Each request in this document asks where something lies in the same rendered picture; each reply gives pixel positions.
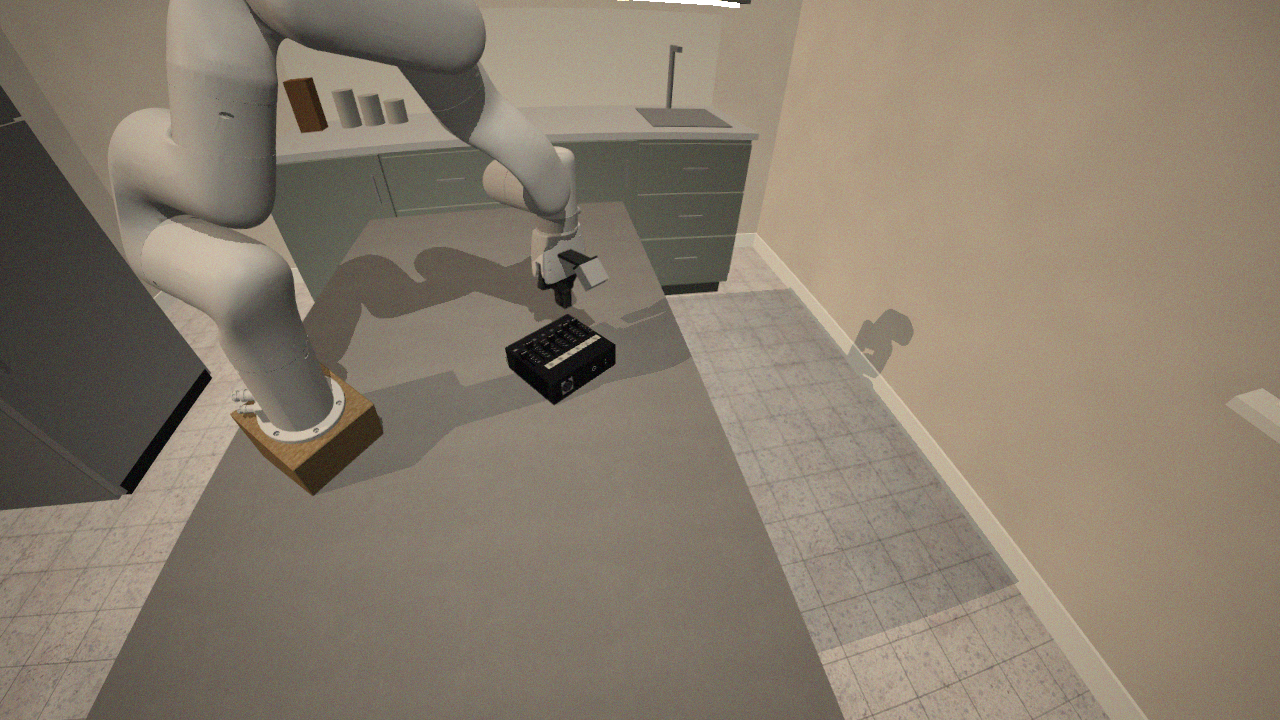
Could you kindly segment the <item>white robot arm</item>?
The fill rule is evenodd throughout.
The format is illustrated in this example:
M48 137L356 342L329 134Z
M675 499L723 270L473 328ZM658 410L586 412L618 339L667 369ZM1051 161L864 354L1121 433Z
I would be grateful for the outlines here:
M142 281L218 324L248 388L230 398L256 401L237 413L257 414L269 438L301 445L337 425L346 395L317 361L285 259L232 231L273 211L276 51L288 37L398 67L451 135L495 159L483 174L486 193L534 213L538 231L573 231L581 209L573 152L553 146L479 61L486 29L474 0L170 0L170 109L131 113L108 149L125 258Z

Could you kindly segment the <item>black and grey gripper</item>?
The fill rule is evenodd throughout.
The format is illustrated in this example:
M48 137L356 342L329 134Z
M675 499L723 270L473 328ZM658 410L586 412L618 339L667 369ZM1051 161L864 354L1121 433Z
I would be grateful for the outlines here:
M558 254L570 249L586 255L580 223L573 231L561 234L545 233L538 231L538 227L532 231L531 263L538 288L554 290L556 304L564 309L572 306L571 290L577 275L573 272L575 265L558 258Z

